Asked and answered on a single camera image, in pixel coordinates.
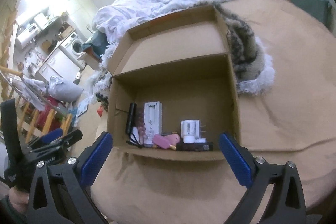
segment washing machine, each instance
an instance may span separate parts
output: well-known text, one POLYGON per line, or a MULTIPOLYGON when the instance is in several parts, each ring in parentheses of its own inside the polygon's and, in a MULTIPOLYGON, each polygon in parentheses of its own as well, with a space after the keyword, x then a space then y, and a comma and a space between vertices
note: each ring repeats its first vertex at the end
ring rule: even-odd
POLYGON ((76 32, 70 34, 68 38, 66 38, 61 46, 62 51, 80 68, 84 69, 85 61, 78 60, 78 57, 81 55, 82 51, 82 44, 84 41, 81 40, 76 32))

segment gray fur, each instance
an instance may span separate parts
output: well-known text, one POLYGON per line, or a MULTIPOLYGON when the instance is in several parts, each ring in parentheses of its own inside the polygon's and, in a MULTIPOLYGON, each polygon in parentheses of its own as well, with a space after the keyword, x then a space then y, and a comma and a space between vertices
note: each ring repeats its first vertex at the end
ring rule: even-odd
POLYGON ((213 3, 228 27, 227 41, 238 82, 253 80, 265 67, 264 51, 255 41, 254 31, 236 14, 213 3))

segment beige bed sheet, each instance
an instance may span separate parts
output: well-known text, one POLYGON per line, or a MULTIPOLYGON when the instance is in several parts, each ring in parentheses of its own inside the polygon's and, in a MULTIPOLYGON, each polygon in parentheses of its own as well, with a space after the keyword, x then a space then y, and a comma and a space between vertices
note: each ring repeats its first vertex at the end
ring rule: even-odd
MULTIPOLYGON (((268 93, 239 98, 242 144, 270 163, 294 161, 312 207, 336 186, 336 38, 285 0, 236 0, 225 7, 252 26, 276 71, 268 93)), ((106 128, 106 116, 97 134, 106 128)), ((164 161, 113 149, 92 197, 119 223, 220 224, 245 190, 224 160, 164 161)))

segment person's hand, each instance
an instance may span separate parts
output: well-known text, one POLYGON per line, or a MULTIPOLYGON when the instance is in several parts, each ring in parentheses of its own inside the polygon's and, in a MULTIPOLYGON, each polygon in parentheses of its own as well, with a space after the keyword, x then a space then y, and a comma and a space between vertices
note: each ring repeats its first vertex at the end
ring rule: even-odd
POLYGON ((13 208, 21 214, 25 214, 28 210, 29 194, 19 191, 15 186, 10 188, 8 193, 9 201, 13 208))

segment red object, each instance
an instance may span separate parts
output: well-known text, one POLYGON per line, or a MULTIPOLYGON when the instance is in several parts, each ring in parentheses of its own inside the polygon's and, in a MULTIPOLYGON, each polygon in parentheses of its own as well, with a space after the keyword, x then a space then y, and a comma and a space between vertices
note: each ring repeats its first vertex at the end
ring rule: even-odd
POLYGON ((100 118, 101 118, 101 116, 103 115, 103 111, 104 111, 104 108, 103 108, 102 106, 100 106, 100 107, 97 109, 97 113, 98 113, 98 115, 100 116, 100 118))
MULTIPOLYGON (((46 99, 48 101, 50 101, 51 104, 54 105, 54 106, 57 106, 58 103, 60 102, 59 100, 56 100, 55 98, 52 98, 51 96, 47 97, 46 99)), ((39 116, 37 118, 37 122, 36 122, 36 126, 37 127, 43 128, 43 126, 45 124, 45 121, 47 119, 48 113, 49 113, 50 110, 51 110, 51 107, 49 105, 46 105, 44 107, 44 110, 42 112, 40 112, 40 114, 39 114, 39 116)), ((61 126, 61 123, 54 118, 54 120, 51 123, 49 132, 53 131, 53 130, 55 130, 57 128, 59 128, 60 126, 61 126)))

